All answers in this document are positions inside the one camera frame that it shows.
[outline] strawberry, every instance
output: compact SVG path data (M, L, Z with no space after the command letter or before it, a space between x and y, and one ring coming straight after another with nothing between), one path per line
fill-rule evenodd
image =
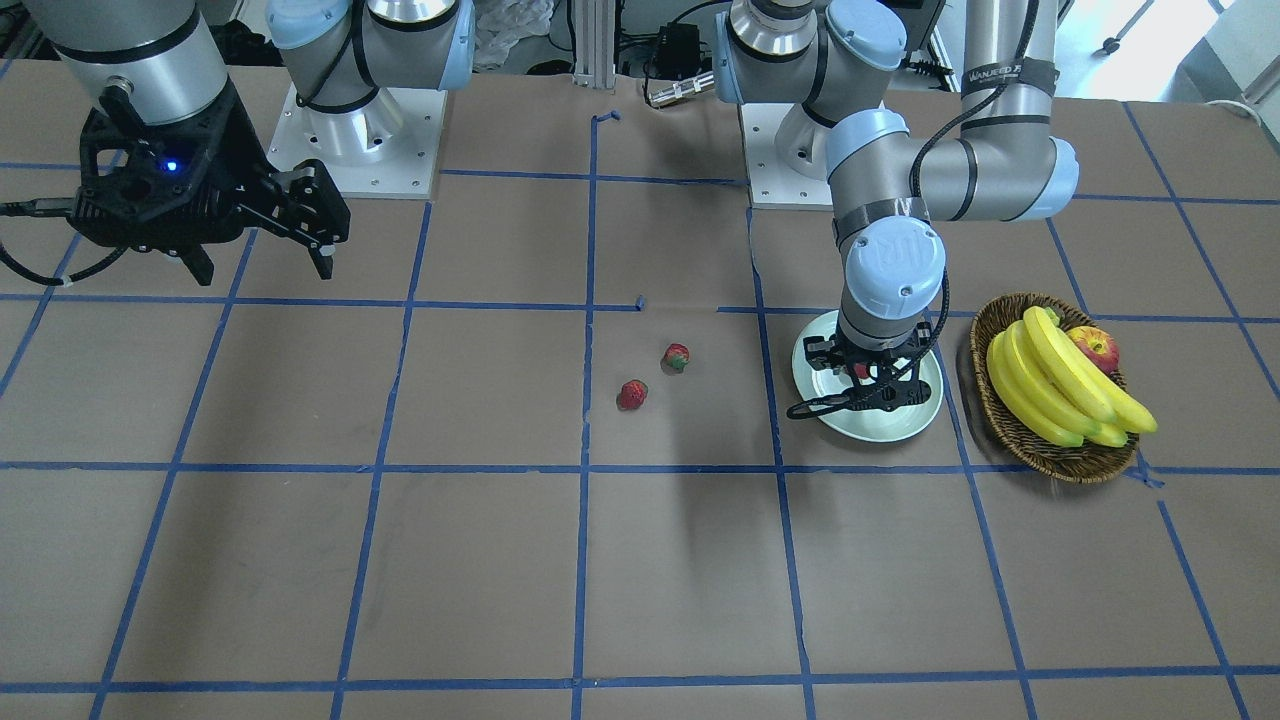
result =
M689 348L678 342L668 345L667 352L662 355L662 364L677 373L684 373L685 365L689 364Z
M640 380L627 380L618 391L618 410L635 410L644 405L649 387Z

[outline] fruit basket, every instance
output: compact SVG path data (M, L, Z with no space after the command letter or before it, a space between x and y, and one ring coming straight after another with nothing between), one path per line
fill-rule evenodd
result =
M973 355L973 370L983 414L1000 442L1019 460L1033 469L1069 483L1101 483L1115 478L1133 464L1138 454L1138 436L1129 433L1124 447L1103 447L1085 442L1082 447L1057 447L1027 429L1023 423L1005 407L996 395L987 374L987 346L991 340L1023 316L1023 311L1033 305L1053 307L1061 316L1060 327L1069 331L1078 325L1097 327L1080 309L1053 296L1016 292L1002 295L978 311L969 328L969 350ZM1120 370L1110 374L1111 379L1125 387Z

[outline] white plate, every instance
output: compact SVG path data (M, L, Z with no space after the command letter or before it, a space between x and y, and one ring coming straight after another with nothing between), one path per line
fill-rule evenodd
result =
M814 370L804 359L804 338L812 336L831 337L836 332L837 310L819 315L805 325L796 338L791 351L791 377L803 400L813 400L836 395L852 387L847 373L836 374L831 370ZM818 419L831 425L837 433L867 442L896 442L906 439L929 427L942 407L942 369L937 357L929 352L918 366L920 377L933 391L929 400L920 405L906 405L887 413L884 410L838 410Z

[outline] bunch of bananas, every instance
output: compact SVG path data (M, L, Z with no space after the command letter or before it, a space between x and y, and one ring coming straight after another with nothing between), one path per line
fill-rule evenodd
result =
M1010 413L1059 447L1085 439L1124 447L1126 432L1156 432L1151 413L1094 366L1044 307L1028 307L991 341L987 374Z

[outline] apple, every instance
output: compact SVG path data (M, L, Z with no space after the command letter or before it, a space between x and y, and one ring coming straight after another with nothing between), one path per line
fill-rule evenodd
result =
M1120 366L1120 346L1107 331L1080 325L1066 331L1066 337L1103 373L1111 374Z

